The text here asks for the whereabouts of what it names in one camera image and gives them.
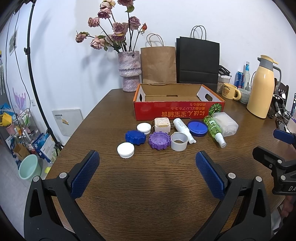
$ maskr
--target silver screw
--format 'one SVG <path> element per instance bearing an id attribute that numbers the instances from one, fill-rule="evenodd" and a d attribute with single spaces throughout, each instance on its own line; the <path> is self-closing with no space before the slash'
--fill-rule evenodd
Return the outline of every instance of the silver screw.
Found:
<path id="1" fill-rule="evenodd" d="M 65 178 L 66 176 L 67 176 L 67 173 L 65 173 L 65 172 L 62 172 L 62 173 L 59 175 L 60 178 Z"/>
<path id="2" fill-rule="evenodd" d="M 228 174 L 228 176 L 229 176 L 229 178 L 231 178 L 231 179 L 234 179 L 234 178 L 236 178 L 236 175 L 235 175 L 234 173 L 232 173 L 232 172 L 231 172 L 231 173 L 229 173 L 229 174 Z"/>
<path id="3" fill-rule="evenodd" d="M 257 181 L 257 182 L 262 182 L 262 178 L 259 177 L 259 176 L 257 176 L 257 177 L 256 177 L 256 181 Z"/>
<path id="4" fill-rule="evenodd" d="M 34 181 L 34 182 L 39 181 L 39 176 L 35 176 L 35 177 L 33 178 L 33 181 Z"/>

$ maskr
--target ceramic vase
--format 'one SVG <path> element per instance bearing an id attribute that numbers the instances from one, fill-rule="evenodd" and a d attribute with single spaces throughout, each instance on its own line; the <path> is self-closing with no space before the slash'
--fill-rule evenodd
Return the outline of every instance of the ceramic vase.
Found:
<path id="1" fill-rule="evenodd" d="M 119 52 L 118 61 L 119 75 L 123 77 L 123 91 L 136 91 L 142 74 L 140 52 Z"/>

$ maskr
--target green spray bottle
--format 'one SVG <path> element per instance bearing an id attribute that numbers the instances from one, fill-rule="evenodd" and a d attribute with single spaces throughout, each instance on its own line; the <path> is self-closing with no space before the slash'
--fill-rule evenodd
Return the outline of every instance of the green spray bottle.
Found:
<path id="1" fill-rule="evenodd" d="M 220 126 L 213 120 L 213 118 L 208 115 L 204 118 L 204 123 L 207 125 L 209 132 L 212 137 L 219 143 L 219 145 L 224 148 L 226 147 L 226 142 L 221 134 Z"/>

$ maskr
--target yellow thermos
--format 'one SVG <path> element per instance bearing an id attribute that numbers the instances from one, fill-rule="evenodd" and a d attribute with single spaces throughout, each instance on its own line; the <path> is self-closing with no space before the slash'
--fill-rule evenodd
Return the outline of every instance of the yellow thermos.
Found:
<path id="1" fill-rule="evenodd" d="M 247 109 L 260 118 L 266 118 L 274 91 L 281 84 L 281 70 L 273 65 L 273 63 L 278 63 L 266 55 L 261 55 L 258 60 L 260 64 L 254 76 Z M 276 87 L 274 86 L 273 69 L 280 73 L 279 83 Z"/>

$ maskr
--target plastic basin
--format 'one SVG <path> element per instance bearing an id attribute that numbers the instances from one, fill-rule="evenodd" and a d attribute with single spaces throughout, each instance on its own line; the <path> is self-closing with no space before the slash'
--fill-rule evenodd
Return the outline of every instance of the plastic basin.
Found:
<path id="1" fill-rule="evenodd" d="M 19 176 L 23 180 L 32 181 L 34 176 L 41 175 L 41 167 L 38 158 L 35 155 L 27 156 L 21 163 L 19 168 Z"/>

